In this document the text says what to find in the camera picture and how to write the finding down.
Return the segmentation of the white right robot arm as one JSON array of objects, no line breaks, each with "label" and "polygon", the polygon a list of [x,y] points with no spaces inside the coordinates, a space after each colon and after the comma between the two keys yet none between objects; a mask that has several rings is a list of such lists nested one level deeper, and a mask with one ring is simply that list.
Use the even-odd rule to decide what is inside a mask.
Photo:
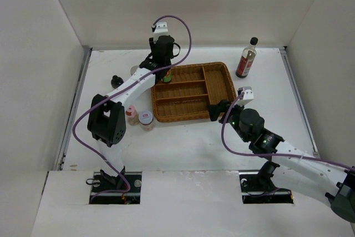
[{"label": "white right robot arm", "polygon": [[265,120],[256,110],[245,108],[239,102],[239,99],[221,100],[207,109],[211,121],[230,124],[242,141],[249,144],[249,156],[266,160],[257,176],[259,187],[297,191],[354,223],[354,168],[313,157],[293,147],[266,129]]}]

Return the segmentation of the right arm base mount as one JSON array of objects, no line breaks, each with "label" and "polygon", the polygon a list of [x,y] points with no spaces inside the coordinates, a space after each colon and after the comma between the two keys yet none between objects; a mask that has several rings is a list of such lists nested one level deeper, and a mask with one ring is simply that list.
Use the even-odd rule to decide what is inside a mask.
[{"label": "right arm base mount", "polygon": [[260,170],[239,172],[239,180],[244,204],[293,204],[292,192],[276,187],[271,178],[277,164],[266,162]]}]

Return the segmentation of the dark soy sauce bottle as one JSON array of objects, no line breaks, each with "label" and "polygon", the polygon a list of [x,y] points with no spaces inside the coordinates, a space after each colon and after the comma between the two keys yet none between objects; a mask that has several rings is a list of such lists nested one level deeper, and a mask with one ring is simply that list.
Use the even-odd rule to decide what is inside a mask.
[{"label": "dark soy sauce bottle", "polygon": [[258,43],[258,38],[252,37],[250,39],[250,44],[243,49],[239,64],[236,69],[236,76],[239,78],[246,78],[249,74],[251,66],[256,57],[256,44]]}]

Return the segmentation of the white lid spice jar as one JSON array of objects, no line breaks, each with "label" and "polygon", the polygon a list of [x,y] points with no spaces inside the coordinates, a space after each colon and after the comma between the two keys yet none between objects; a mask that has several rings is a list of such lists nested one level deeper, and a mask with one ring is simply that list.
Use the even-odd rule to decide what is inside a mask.
[{"label": "white lid spice jar", "polygon": [[154,129],[154,117],[151,111],[144,110],[139,113],[139,123],[145,131],[151,131]]}]

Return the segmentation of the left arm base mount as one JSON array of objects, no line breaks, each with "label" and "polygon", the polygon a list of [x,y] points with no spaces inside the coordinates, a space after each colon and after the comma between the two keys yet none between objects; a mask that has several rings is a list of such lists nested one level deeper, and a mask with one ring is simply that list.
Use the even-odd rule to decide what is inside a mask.
[{"label": "left arm base mount", "polygon": [[123,169],[121,174],[130,185],[129,191],[127,183],[120,176],[109,175],[104,170],[95,172],[92,178],[87,179],[86,185],[91,186],[89,204],[140,204],[142,172],[126,172]]}]

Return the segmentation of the pink cap spice bottle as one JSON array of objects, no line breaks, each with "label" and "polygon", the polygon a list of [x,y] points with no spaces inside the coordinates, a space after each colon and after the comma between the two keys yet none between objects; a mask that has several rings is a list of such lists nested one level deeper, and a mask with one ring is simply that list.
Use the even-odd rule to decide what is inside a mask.
[{"label": "pink cap spice bottle", "polygon": [[125,111],[127,122],[129,125],[138,125],[139,124],[139,115],[133,105],[128,106]]}]

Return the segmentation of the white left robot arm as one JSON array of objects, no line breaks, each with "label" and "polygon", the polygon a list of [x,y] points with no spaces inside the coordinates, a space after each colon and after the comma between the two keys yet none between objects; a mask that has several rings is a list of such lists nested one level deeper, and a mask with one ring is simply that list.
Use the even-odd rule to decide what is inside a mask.
[{"label": "white left robot arm", "polygon": [[151,53],[140,63],[135,73],[119,88],[107,95],[97,94],[92,99],[92,106],[106,101],[89,113],[87,128],[95,140],[107,147],[118,144],[126,131],[125,111],[146,90],[161,81],[169,68],[173,55],[175,39],[160,36],[156,42],[150,38]]}]

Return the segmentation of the green label sauce bottle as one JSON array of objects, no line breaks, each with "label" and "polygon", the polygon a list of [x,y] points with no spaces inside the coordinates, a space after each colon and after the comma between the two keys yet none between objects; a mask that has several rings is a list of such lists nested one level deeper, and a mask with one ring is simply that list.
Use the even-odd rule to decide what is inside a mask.
[{"label": "green label sauce bottle", "polygon": [[171,72],[171,69],[169,69],[166,74],[163,76],[162,78],[162,82],[165,83],[165,84],[168,84],[172,81],[172,78],[173,78],[173,75],[172,75],[172,72]]}]

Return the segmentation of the blue label white pepper jar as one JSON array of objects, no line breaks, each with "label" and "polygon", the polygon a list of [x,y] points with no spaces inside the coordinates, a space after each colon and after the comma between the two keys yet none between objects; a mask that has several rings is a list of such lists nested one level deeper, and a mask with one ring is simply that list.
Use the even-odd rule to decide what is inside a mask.
[{"label": "blue label white pepper jar", "polygon": [[137,70],[138,68],[139,68],[138,65],[135,65],[135,66],[131,67],[131,69],[130,69],[130,74],[133,75],[133,74],[136,72],[136,70]]}]

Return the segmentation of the black cap spice shaker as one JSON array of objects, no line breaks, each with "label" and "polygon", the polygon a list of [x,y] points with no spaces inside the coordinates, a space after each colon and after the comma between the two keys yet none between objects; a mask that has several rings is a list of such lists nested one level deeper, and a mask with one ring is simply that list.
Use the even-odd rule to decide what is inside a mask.
[{"label": "black cap spice shaker", "polygon": [[110,82],[112,88],[116,89],[116,88],[120,87],[123,83],[124,83],[124,81],[121,77],[118,77],[117,75],[112,76],[112,79]]}]

